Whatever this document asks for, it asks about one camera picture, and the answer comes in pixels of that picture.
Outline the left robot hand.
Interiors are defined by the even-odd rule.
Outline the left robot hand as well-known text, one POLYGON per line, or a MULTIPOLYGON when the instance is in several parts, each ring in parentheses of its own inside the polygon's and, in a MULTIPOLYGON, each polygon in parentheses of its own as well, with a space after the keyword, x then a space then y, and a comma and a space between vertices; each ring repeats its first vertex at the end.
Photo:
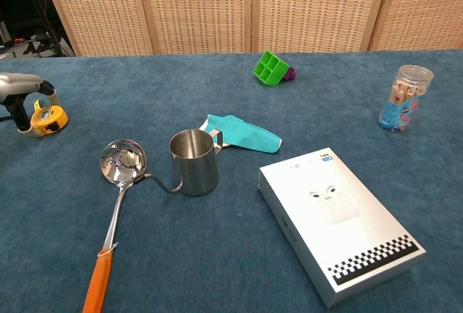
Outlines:
POLYGON ((18 132, 32 138, 39 138, 43 137, 43 134, 30 124, 30 117, 23 105, 24 100, 31 93, 46 95, 52 105, 61 105, 56 88, 38 75, 0 73, 0 105, 9 112, 18 132))

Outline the yellow tape measure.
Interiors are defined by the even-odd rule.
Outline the yellow tape measure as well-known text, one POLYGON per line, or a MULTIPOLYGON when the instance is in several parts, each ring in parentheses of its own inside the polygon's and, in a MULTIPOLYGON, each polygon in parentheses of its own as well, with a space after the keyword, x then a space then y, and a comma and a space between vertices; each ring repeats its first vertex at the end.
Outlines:
POLYGON ((59 132, 68 124, 69 118, 56 95, 49 95, 50 104, 42 107, 34 102, 34 110, 29 116, 24 107, 24 95, 16 95, 1 102, 14 121, 17 131, 28 137, 44 137, 59 132))

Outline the green and purple block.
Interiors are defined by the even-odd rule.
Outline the green and purple block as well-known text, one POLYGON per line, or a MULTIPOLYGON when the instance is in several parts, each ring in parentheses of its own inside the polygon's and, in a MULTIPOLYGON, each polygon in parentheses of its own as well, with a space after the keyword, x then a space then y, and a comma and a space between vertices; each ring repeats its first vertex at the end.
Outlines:
POLYGON ((290 80, 291 67, 283 59, 270 51, 265 51, 255 65, 252 73, 264 85, 273 87, 282 81, 290 80))

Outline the black tripod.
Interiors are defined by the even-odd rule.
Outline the black tripod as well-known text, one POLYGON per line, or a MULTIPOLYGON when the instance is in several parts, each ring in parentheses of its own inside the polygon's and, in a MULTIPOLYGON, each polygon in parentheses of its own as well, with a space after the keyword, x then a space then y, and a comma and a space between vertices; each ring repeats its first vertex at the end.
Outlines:
POLYGON ((57 56, 60 56, 60 57, 67 56, 67 57, 69 57, 69 54, 67 53, 67 51, 64 50, 61 47, 60 41, 56 38, 56 36, 54 34, 54 30, 53 30, 50 22, 48 21, 48 18, 46 17, 46 11, 42 7, 40 0, 33 0, 33 3, 35 5, 35 8, 36 8, 37 12, 39 13, 39 16, 41 18, 41 22, 45 26, 46 32, 48 33, 48 36, 49 36, 49 38, 51 40, 51 50, 57 56))

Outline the blue table mat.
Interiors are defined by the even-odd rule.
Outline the blue table mat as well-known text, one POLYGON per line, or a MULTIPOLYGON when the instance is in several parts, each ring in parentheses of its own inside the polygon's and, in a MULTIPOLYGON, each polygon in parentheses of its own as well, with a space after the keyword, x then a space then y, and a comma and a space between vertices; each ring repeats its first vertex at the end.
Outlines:
POLYGON ((81 313, 117 188, 100 156, 128 138, 171 183, 169 140, 208 114, 282 138, 227 148, 204 197, 151 180, 124 201, 106 313, 463 313, 463 51, 285 54, 268 87, 256 54, 5 59, 57 89, 66 128, 0 121, 0 313, 81 313), (434 78, 403 132, 378 125, 400 66, 434 78), (411 270, 327 309, 258 191, 261 166, 330 147, 423 245, 411 270))

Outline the wicker folding screen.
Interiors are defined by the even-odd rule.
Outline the wicker folding screen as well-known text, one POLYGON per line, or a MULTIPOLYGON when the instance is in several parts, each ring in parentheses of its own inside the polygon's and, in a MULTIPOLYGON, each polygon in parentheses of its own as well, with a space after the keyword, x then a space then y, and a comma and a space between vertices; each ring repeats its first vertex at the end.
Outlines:
POLYGON ((78 56, 463 49, 463 0, 52 0, 78 56))

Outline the small steel measuring cup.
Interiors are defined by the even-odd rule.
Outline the small steel measuring cup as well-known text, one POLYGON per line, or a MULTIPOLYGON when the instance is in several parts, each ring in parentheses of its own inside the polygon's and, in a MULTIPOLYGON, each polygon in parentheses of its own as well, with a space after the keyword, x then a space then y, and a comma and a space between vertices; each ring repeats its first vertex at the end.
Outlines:
POLYGON ((213 129, 185 129, 176 133, 169 141, 173 163, 173 189, 168 188, 156 175, 144 173, 135 178, 138 184, 145 179, 154 180, 168 194, 181 192, 188 196, 201 196, 218 185, 216 155, 223 147, 223 132, 213 129))

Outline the teal and white cloth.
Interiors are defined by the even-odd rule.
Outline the teal and white cloth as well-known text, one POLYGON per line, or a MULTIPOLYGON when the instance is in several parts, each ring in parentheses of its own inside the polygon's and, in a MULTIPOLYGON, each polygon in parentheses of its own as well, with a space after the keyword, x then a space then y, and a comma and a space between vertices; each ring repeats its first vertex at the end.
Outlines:
POLYGON ((240 147, 263 153, 276 153, 282 138, 267 129, 248 123, 235 115, 217 116, 208 114, 200 125, 207 132, 218 129, 223 133, 223 147, 240 147))

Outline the white box with checker strip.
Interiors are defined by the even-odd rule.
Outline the white box with checker strip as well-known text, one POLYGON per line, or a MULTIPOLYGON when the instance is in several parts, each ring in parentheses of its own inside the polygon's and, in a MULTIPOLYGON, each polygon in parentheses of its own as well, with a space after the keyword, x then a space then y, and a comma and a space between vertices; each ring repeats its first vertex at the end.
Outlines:
POLYGON ((327 308, 425 256, 329 147, 261 167, 258 189, 327 308))

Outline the clear plastic snack jar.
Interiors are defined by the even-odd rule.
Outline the clear plastic snack jar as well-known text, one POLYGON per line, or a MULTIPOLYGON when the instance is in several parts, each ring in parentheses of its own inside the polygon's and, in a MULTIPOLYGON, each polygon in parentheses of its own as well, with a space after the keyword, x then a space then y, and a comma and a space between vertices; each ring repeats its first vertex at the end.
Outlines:
POLYGON ((434 78, 429 69, 406 64, 399 67, 388 100, 378 117, 378 125, 391 132, 403 132, 418 109, 434 78))

